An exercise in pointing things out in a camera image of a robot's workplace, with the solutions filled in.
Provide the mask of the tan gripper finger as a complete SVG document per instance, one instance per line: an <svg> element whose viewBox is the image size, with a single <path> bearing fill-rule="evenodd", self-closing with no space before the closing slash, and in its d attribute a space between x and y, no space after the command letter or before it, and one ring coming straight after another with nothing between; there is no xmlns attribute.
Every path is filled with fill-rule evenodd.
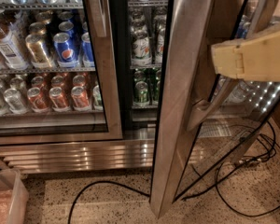
<svg viewBox="0 0 280 224"><path fill-rule="evenodd" d="M211 46L217 74L247 81L280 82L280 22L248 39Z"/></svg>

